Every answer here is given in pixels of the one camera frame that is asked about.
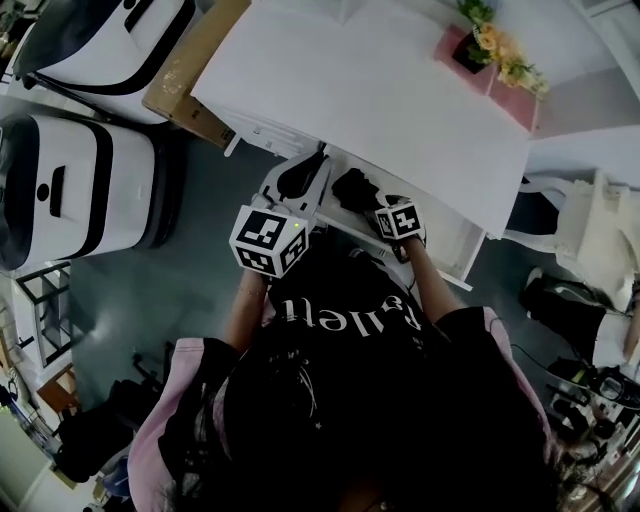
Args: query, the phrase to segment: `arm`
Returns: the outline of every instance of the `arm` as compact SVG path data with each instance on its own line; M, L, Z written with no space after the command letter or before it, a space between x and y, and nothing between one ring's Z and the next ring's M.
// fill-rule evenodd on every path
M636 301L636 305L633 308L633 317L631 318L631 324L627 331L627 336L624 339L624 358L627 361L631 361L633 351L638 344L638 338L640 337L640 301Z
M262 319L266 293L267 285L260 274L245 270L233 301L225 337L225 341L239 354L244 354L251 346L255 330Z
M417 238L409 238L402 241L402 246L411 260L422 310L429 321L436 323L447 313L462 309L464 306L440 277L422 242Z

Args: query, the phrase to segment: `potted flower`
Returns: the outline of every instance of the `potted flower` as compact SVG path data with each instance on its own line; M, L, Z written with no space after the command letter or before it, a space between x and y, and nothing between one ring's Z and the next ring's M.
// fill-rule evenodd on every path
M513 37L491 23L493 9L481 0L459 0L458 8L473 23L473 31L460 42L453 58L474 74L496 62L500 69L498 80L544 99L549 92L548 82L534 64L527 62Z
M473 31L460 41L460 44L453 52L453 59L475 75L486 68L492 61L489 50L482 48L478 42L478 27L485 25L492 27L491 21L495 12L480 0L458 0L458 10L473 23ZM497 45L497 39L492 36L495 36L495 34L487 33L483 35L488 46Z

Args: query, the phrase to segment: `green leaves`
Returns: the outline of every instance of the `green leaves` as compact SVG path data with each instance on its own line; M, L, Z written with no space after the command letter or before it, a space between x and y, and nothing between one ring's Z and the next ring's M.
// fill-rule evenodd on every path
M458 10L476 25L490 22L495 15L494 10L482 0L458 0Z

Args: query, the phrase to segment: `white tabletop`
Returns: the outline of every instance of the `white tabletop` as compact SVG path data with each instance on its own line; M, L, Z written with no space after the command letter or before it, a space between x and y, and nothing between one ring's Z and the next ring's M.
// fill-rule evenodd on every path
M500 237L529 133L433 61L442 33L393 0L368 0L344 25L257 2L192 94L357 155Z

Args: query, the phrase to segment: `black stripe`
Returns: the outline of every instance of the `black stripe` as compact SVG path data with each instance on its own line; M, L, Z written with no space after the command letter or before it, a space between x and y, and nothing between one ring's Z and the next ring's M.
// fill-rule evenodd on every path
M50 76L47 76L47 80L53 84L64 87L65 89L71 89L73 91L86 92L91 94L102 94L105 96L124 96L127 94L133 94L146 87L156 73L160 70L160 66L164 64L165 59L173 50L173 47L182 36L191 18L196 11L196 6L193 0L185 0L182 7L173 18L173 21L162 35L158 44L144 61L144 64L140 66L140 69L136 71L132 76L127 78L124 82L120 82L112 85L79 85L79 84L67 84L59 80L55 80Z
M91 211L89 213L89 229L87 238L80 250L68 258L80 258L94 251L102 240L104 224L107 219L107 203L111 184L111 167L113 166L113 141L109 132L99 124L90 121L75 120L89 128L96 138L96 168L93 175L91 191Z

